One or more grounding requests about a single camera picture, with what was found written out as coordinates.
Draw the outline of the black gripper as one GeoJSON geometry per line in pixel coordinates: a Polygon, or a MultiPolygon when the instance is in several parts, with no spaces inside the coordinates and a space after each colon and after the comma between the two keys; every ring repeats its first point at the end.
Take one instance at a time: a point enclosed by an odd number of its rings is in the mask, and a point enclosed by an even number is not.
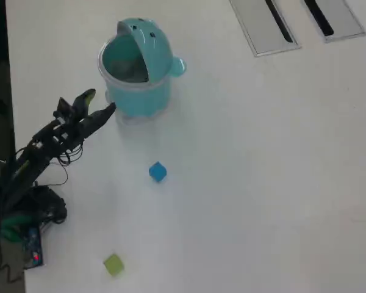
{"type": "Polygon", "coordinates": [[[107,123],[114,114],[116,105],[110,103],[105,109],[88,115],[89,105],[95,95],[95,89],[88,89],[75,98],[72,104],[73,119],[66,120],[63,116],[54,116],[57,125],[52,131],[53,145],[82,145],[84,138],[88,138],[107,123]]]}

